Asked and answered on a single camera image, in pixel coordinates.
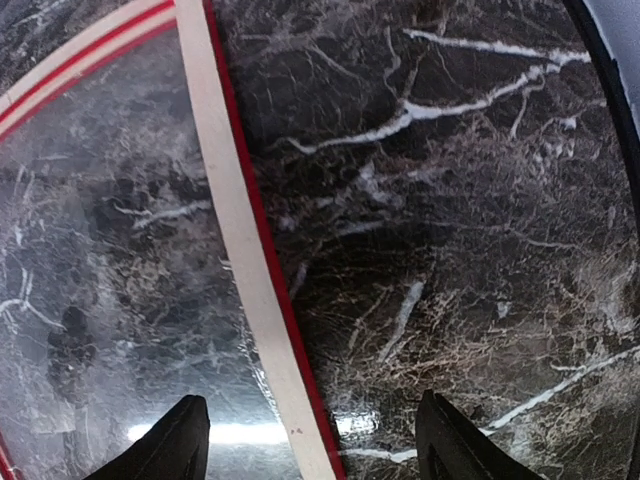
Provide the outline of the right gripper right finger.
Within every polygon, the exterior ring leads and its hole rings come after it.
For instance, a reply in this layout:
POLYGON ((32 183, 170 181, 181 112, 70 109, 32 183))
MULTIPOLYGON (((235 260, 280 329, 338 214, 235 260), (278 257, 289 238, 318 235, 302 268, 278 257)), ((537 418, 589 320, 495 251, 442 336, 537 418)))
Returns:
POLYGON ((426 390, 419 403, 415 435, 422 479, 540 478, 505 454, 446 398, 432 390, 426 390))

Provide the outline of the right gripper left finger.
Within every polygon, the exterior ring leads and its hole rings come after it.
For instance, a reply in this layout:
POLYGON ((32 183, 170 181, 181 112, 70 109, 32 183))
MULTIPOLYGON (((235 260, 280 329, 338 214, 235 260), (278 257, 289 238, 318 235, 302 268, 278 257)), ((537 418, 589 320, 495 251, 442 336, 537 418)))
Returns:
POLYGON ((206 399, 186 395, 139 440, 86 480, 203 480, 209 431, 206 399))

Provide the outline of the red wooden picture frame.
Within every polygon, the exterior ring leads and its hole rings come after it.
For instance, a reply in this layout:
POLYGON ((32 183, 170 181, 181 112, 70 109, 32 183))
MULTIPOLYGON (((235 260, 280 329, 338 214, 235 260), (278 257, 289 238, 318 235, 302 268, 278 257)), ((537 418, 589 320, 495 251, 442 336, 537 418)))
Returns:
MULTIPOLYGON (((344 477, 292 313, 246 148, 215 17, 205 1, 130 1, 89 23, 1 95, 1 144, 44 106, 163 32, 178 34, 198 145, 244 317, 294 454, 296 479, 344 477)), ((1 475, 13 467, 1 434, 1 475)))

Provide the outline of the clear acrylic sheet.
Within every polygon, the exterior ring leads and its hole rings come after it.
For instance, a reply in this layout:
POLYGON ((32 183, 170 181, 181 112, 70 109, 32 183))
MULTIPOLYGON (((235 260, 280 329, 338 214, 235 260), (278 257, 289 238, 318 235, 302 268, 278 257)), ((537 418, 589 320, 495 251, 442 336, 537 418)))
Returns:
POLYGON ((169 30, 1 144, 1 434, 23 478, 81 479, 188 394, 209 478, 299 477, 169 30))

